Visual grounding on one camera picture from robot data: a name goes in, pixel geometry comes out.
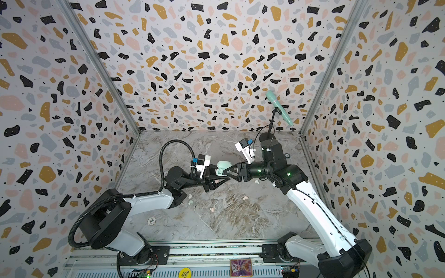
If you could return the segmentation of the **mint green earbud case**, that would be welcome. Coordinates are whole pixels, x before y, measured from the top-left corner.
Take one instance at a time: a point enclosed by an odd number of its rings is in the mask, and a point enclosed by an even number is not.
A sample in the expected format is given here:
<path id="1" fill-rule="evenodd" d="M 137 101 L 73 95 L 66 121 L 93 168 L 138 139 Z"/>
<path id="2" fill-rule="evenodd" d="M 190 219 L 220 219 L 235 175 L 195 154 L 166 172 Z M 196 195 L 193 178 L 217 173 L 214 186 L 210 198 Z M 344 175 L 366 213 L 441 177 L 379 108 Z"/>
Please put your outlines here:
<path id="1" fill-rule="evenodd" d="M 224 171 L 232 166 L 232 163 L 229 161 L 219 161 L 217 163 L 216 175 L 217 176 L 226 176 Z"/>

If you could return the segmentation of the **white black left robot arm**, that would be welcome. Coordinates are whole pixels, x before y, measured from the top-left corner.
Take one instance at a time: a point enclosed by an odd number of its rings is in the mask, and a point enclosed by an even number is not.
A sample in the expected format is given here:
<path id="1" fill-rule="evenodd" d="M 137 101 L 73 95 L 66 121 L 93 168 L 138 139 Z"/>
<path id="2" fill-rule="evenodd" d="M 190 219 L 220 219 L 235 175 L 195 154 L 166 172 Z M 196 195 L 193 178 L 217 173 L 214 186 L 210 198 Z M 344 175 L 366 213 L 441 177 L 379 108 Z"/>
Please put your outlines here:
<path id="1" fill-rule="evenodd" d="M 69 245 L 105 248 L 147 259 L 151 245 L 142 235 L 125 230 L 125 221 L 145 212 L 175 208 L 186 199 L 185 188 L 202 186 L 209 192 L 229 181 L 229 177 L 218 176 L 214 165 L 206 167 L 202 173 L 193 170 L 190 174 L 175 166 L 163 180 L 165 187 L 161 192 L 122 194 L 115 189 L 106 191 L 75 221 L 68 234 Z"/>

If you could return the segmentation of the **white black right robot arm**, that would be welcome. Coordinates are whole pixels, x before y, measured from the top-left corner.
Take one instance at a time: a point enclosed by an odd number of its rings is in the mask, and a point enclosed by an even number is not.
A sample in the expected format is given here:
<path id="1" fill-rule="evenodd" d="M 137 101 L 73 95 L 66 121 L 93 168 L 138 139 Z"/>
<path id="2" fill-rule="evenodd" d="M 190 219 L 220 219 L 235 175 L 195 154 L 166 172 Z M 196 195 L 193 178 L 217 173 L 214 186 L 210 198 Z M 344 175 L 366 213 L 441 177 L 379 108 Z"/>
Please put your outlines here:
<path id="1" fill-rule="evenodd" d="M 283 262 L 303 260 L 316 266 L 325 278 L 354 278 L 362 270 L 367 271 L 372 253 L 370 243 L 358 240 L 336 219 L 304 172 L 287 163 L 282 145 L 273 135 L 261 136 L 260 142 L 262 161 L 255 160 L 253 142 L 242 140 L 236 148 L 247 160 L 230 167 L 220 166 L 219 171 L 238 182 L 254 178 L 270 181 L 299 208 L 321 240 L 316 244 L 289 232 L 278 239 L 273 249 L 264 246 L 262 257 Z"/>

